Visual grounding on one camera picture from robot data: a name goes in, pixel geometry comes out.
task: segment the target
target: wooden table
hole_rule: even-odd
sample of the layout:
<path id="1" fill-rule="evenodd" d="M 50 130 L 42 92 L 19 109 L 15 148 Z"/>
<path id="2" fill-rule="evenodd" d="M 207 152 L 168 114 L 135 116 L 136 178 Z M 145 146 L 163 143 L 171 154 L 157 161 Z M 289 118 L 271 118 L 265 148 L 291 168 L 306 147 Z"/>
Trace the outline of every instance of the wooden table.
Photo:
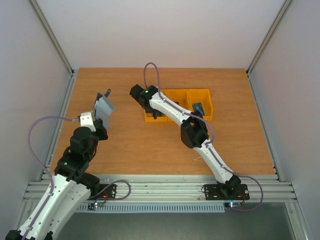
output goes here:
<path id="1" fill-rule="evenodd" d="M 148 68 L 148 84 L 157 85 L 156 71 Z M 274 169 L 244 69 L 161 68 L 163 89 L 210 89 L 214 107 L 211 122 L 214 147 L 226 164 L 239 174 L 273 175 Z M 180 140 L 174 122 L 146 123 L 141 106 L 129 96 L 141 86 L 142 68 L 81 68 L 66 117 L 76 118 L 93 109 L 97 92 L 111 88 L 116 106 L 87 172 L 92 174 L 212 174 L 203 159 Z M 51 171 L 79 123 L 63 124 Z"/>

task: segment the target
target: wall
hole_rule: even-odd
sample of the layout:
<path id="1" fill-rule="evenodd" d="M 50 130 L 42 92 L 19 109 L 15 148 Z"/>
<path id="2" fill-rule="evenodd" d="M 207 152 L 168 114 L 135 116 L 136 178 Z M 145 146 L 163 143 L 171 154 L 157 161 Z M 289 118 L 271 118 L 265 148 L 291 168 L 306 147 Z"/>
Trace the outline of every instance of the wall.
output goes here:
<path id="1" fill-rule="evenodd" d="M 283 0 L 38 0 L 72 67 L 248 68 Z"/>
<path id="2" fill-rule="evenodd" d="M 319 239 L 320 1 L 295 0 L 251 74 L 275 158 Z"/>
<path id="3" fill-rule="evenodd" d="M 28 181 L 39 177 L 28 152 L 27 130 L 36 119 L 54 115 L 68 72 L 28 1 L 0 7 L 0 239 L 14 227 Z M 32 145 L 43 156 L 53 122 L 39 124 Z"/>

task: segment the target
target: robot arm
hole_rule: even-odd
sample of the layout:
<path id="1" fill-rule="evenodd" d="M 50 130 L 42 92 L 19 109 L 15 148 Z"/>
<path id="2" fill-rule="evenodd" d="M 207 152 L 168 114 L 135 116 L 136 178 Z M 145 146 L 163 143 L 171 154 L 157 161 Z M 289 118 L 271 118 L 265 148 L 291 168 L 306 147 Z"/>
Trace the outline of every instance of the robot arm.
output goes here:
<path id="1" fill-rule="evenodd" d="M 70 138 L 70 146 L 54 169 L 53 188 L 48 186 L 42 199 L 18 230 L 6 240 L 54 240 L 79 205 L 100 191 L 100 179 L 86 173 L 96 154 L 98 142 L 108 139 L 106 128 L 114 105 L 101 96 L 92 111 L 79 116 L 80 125 Z"/>
<path id="2" fill-rule="evenodd" d="M 205 123 L 190 115 L 202 118 L 200 112 L 191 112 L 169 98 L 162 92 L 159 96 L 158 89 L 150 85 L 143 89 L 139 85 L 131 88 L 130 95 L 142 106 L 146 113 L 152 113 L 153 117 L 161 112 L 171 118 L 180 126 L 181 140 L 191 149 L 194 149 L 204 159 L 206 164 L 213 172 L 219 189 L 226 199 L 229 199 L 241 184 L 238 176 L 226 171 L 232 170 L 225 164 L 215 148 L 210 142 L 208 130 Z"/>

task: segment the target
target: object in tray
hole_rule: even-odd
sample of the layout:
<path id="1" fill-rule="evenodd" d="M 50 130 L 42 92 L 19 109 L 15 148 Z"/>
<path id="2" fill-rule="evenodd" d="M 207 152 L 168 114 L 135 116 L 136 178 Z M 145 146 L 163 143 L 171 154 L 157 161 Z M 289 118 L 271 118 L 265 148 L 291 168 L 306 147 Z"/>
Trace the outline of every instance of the object in tray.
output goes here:
<path id="1" fill-rule="evenodd" d="M 202 107 L 200 102 L 193 103 L 192 107 L 193 107 L 193 111 L 197 111 L 198 110 L 202 114 L 202 116 L 205 115 L 205 111 L 204 111 L 204 109 L 203 109 L 203 107 Z"/>

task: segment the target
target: gray floor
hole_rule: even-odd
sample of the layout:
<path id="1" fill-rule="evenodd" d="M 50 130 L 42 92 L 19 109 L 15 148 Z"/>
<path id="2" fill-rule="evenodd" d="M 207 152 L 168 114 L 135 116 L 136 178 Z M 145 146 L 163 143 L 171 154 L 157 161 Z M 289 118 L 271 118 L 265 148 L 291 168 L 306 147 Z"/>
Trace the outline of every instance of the gray floor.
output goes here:
<path id="1" fill-rule="evenodd" d="M 285 205 L 252 212 L 75 213 L 57 240 L 293 240 Z"/>

